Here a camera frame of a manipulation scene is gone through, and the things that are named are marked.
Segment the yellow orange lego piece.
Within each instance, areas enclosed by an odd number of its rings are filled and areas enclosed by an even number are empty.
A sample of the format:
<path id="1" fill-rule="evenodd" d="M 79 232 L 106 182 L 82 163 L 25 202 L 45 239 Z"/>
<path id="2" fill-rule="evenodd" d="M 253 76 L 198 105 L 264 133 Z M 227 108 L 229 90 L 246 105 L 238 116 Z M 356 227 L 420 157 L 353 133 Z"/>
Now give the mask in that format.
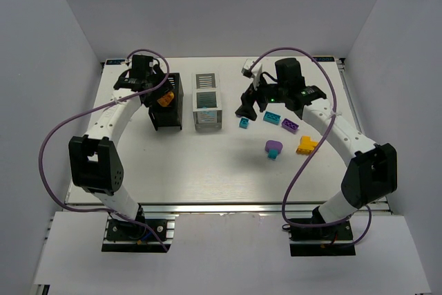
<path id="1" fill-rule="evenodd" d="M 173 91 L 169 91 L 167 94 L 163 95 L 161 98 L 157 100 L 157 103 L 161 107 L 168 107 L 171 102 L 174 100 L 175 94 Z"/>

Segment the teal long lego brick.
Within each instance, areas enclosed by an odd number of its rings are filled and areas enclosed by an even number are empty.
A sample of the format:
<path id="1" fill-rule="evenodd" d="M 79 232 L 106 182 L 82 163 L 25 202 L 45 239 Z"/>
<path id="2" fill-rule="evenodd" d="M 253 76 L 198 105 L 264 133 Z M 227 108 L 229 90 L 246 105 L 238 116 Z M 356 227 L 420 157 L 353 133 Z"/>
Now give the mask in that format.
<path id="1" fill-rule="evenodd" d="M 268 122 L 271 124 L 279 125 L 280 120 L 281 120 L 281 116 L 278 114 L 266 111 L 265 114 L 263 115 L 263 120 L 265 122 Z"/>

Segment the purple long lego brick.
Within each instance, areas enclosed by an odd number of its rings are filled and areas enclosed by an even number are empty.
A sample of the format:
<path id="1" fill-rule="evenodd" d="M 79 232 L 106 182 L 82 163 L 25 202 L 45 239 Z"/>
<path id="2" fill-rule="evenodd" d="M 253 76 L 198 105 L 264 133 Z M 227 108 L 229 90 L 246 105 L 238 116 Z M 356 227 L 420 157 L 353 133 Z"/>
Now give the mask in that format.
<path id="1" fill-rule="evenodd" d="M 299 125 L 297 125 L 295 122 L 292 122 L 291 120 L 285 118 L 282 123 L 281 127 L 283 127 L 285 130 L 289 131 L 290 133 L 296 133 Z"/>

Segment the purple rounded lego brick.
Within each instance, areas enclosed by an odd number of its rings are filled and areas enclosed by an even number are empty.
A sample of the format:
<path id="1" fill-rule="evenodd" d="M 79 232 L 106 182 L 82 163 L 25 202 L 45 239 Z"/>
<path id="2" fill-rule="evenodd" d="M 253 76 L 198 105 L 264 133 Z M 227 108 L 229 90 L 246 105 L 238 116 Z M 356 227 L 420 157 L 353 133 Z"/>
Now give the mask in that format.
<path id="1" fill-rule="evenodd" d="M 265 143 L 265 151 L 270 152 L 270 150 L 276 150 L 277 154 L 280 154 L 283 149 L 282 142 L 276 140 L 267 140 Z"/>

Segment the teal small square lego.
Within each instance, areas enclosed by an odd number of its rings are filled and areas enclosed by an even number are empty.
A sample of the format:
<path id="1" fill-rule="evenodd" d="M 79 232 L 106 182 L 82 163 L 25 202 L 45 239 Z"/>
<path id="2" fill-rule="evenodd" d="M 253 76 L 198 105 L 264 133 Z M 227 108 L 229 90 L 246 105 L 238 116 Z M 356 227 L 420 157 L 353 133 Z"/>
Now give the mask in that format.
<path id="1" fill-rule="evenodd" d="M 271 160 L 275 160 L 279 155 L 279 151 L 277 149 L 269 149 L 267 157 Z"/>

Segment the yellow L-shaped lego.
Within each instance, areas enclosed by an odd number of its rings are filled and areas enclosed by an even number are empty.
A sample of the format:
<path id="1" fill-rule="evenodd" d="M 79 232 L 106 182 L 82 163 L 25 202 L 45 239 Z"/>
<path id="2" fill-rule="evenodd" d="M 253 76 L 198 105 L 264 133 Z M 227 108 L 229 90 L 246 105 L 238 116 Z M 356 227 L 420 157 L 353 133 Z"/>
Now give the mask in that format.
<path id="1" fill-rule="evenodd" d="M 300 138 L 296 153 L 301 155 L 311 155 L 317 146 L 318 142 L 313 141 L 309 136 L 303 135 Z"/>

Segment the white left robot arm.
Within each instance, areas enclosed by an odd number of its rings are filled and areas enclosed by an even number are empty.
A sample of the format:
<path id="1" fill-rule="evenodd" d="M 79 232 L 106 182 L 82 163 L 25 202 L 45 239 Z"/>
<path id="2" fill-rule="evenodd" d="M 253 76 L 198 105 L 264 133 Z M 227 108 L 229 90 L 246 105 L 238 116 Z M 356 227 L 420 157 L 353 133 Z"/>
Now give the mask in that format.
<path id="1" fill-rule="evenodd" d="M 141 108 L 169 106 L 175 98 L 173 85 L 159 61 L 133 55 L 117 78 L 108 106 L 81 137 L 68 144 L 72 181 L 92 194 L 121 221 L 141 221 L 142 208 L 123 185 L 124 167 L 118 142 L 132 116 Z"/>

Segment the small teal lego brick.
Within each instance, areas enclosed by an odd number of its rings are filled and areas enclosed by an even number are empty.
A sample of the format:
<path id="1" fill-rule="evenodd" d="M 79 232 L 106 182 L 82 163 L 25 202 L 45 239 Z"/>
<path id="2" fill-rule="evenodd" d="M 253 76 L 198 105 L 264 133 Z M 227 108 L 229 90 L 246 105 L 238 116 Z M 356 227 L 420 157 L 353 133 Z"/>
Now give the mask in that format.
<path id="1" fill-rule="evenodd" d="M 239 127 L 242 129 L 247 129 L 249 127 L 249 119 L 241 117 L 239 122 Z"/>

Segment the black slotted container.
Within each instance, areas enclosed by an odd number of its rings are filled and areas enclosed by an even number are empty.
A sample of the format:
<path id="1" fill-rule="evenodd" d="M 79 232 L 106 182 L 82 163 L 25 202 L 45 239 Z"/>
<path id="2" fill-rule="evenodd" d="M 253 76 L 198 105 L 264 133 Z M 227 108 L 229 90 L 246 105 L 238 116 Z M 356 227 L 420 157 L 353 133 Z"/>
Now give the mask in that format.
<path id="1" fill-rule="evenodd" d="M 182 130 L 182 109 L 184 91 L 179 73 L 171 73 L 169 81 L 173 85 L 174 98 L 168 106 L 154 104 L 148 110 L 148 115 L 157 131 L 162 127 L 179 127 Z"/>

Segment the left blue corner label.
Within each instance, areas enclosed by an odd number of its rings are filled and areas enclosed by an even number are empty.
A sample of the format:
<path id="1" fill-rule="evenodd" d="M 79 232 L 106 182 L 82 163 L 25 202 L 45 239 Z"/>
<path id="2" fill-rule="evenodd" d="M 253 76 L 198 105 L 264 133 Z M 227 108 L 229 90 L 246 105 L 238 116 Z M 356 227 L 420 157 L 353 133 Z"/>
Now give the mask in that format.
<path id="1" fill-rule="evenodd" d="M 127 60 L 126 59 L 107 59 L 105 64 L 107 66 L 118 66 L 118 65 L 122 65 L 122 64 L 127 64 Z"/>

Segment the blue corner label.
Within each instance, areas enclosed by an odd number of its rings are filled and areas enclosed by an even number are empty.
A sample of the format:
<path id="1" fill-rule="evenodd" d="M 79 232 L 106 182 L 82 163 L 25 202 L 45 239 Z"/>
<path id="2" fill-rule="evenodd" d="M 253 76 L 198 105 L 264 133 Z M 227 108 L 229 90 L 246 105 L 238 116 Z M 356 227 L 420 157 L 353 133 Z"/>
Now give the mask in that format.
<path id="1" fill-rule="evenodd" d="M 335 62 L 335 59 L 332 56 L 314 57 L 314 60 L 317 62 Z"/>
<path id="2" fill-rule="evenodd" d="M 127 60 L 126 59 L 107 59 L 105 64 L 107 66 L 118 66 L 118 65 L 122 65 L 122 64 L 127 64 Z"/>

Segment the white slotted container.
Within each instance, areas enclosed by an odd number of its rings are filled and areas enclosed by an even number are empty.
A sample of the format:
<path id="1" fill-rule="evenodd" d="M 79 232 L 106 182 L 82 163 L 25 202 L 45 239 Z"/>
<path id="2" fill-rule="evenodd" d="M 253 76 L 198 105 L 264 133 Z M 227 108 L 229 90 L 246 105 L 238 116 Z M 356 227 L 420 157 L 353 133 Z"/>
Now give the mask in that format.
<path id="1" fill-rule="evenodd" d="M 193 122 L 197 131 L 222 128 L 222 99 L 217 73 L 193 73 Z"/>

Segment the aluminium table front rail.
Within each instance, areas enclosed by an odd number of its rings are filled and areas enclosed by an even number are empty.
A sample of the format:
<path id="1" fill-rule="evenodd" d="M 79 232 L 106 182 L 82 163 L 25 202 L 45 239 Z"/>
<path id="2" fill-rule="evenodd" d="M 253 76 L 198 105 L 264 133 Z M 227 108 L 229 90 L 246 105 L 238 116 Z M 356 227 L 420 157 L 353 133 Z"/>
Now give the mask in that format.
<path id="1" fill-rule="evenodd" d="M 319 203 L 307 204 L 287 204 L 285 211 L 287 213 L 308 213 L 311 212 Z M 97 204 L 70 204 L 71 207 L 78 209 L 101 208 Z M 281 212 L 281 204 L 143 204 L 143 209 L 147 213 L 273 213 Z M 370 204 L 370 209 L 374 213 L 391 213 L 387 201 L 375 202 Z"/>

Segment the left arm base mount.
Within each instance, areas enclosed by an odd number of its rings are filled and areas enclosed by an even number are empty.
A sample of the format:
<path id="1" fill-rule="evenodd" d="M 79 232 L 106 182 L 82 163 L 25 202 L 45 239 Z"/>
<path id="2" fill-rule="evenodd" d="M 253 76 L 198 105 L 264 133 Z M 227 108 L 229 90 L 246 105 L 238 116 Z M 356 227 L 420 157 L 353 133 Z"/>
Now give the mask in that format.
<path id="1" fill-rule="evenodd" d="M 102 252 L 165 254 L 166 250 L 154 234 L 169 249 L 173 240 L 175 218 L 147 217 L 145 223 L 151 231 L 133 223 L 108 217 L 102 241 Z"/>

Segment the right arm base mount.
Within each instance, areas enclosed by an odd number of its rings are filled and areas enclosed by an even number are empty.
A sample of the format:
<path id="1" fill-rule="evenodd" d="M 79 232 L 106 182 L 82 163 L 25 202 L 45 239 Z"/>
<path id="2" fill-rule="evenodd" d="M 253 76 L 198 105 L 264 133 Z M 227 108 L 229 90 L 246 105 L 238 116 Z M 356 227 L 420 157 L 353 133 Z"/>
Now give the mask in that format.
<path id="1" fill-rule="evenodd" d="M 355 256 L 353 232 L 349 221 L 325 228 L 294 227 L 284 224 L 289 234 L 292 257 Z"/>

